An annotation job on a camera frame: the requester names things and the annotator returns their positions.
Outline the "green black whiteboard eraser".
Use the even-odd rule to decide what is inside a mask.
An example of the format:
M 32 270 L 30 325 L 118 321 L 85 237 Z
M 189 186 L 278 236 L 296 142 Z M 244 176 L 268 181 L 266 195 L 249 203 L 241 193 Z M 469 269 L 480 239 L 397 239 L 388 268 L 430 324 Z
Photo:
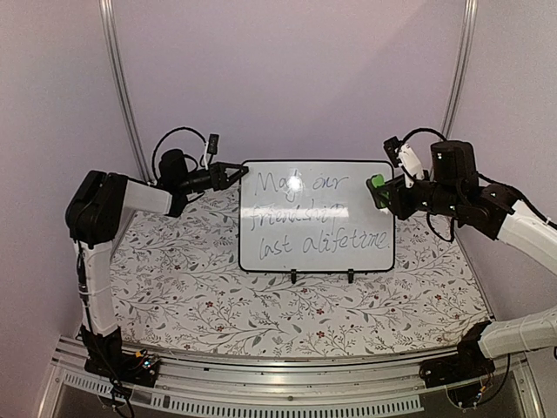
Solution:
M 382 174 L 375 174 L 366 180 L 366 187 L 371 193 L 373 187 L 385 186 L 385 179 Z

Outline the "white whiteboard black frame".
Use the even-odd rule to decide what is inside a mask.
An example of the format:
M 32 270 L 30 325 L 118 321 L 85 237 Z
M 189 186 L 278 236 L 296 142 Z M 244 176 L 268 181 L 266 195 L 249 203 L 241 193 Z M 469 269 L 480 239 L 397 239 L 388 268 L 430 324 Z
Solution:
M 393 177 L 380 160 L 246 160 L 238 265 L 248 273 L 374 273 L 395 264 L 395 218 L 366 181 Z

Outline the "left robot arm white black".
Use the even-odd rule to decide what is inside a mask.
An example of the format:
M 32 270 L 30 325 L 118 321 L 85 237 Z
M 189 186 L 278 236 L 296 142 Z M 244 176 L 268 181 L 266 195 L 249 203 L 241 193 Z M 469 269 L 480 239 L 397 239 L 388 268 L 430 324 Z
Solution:
M 112 303 L 110 263 L 114 240 L 126 210 L 179 217 L 192 195 L 227 190 L 248 172 L 245 165 L 217 162 L 189 170 L 179 149 L 165 152 L 155 185 L 115 172 L 91 170 L 65 214 L 77 255 L 84 337 L 106 338 L 118 330 Z

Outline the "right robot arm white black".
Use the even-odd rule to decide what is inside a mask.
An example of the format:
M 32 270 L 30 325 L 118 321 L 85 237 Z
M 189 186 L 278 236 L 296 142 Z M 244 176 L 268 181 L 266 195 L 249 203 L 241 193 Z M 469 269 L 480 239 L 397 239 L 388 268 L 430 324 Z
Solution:
M 366 181 L 378 209 L 399 220 L 416 212 L 448 217 L 455 225 L 470 226 L 555 272 L 556 226 L 515 187 L 496 181 L 480 185 L 484 177 L 476 168 L 470 143 L 441 140 L 432 144 L 432 174 L 423 169 L 405 141 L 389 138 L 384 150 L 402 173 L 391 180 L 374 175 Z M 474 325 L 461 339 L 450 372 L 456 379 L 467 380 L 482 368 L 484 359 L 555 343 L 555 308 L 514 320 L 486 321 Z

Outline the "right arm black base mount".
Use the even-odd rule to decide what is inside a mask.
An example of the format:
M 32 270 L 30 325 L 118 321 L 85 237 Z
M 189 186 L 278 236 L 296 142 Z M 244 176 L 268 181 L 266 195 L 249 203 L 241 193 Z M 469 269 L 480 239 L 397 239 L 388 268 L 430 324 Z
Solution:
M 493 360 L 487 358 L 479 346 L 481 333 L 490 324 L 487 320 L 472 326 L 457 344 L 455 354 L 422 361 L 419 377 L 426 387 L 435 388 L 493 373 Z

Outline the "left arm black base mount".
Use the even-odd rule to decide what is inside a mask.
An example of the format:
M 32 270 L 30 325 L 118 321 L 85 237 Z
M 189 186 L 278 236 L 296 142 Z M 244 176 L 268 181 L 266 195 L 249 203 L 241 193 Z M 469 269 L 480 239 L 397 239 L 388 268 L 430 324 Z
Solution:
M 116 382 L 154 388 L 158 379 L 161 358 L 141 350 L 125 353 L 120 347 L 94 347 L 89 351 L 84 370 Z

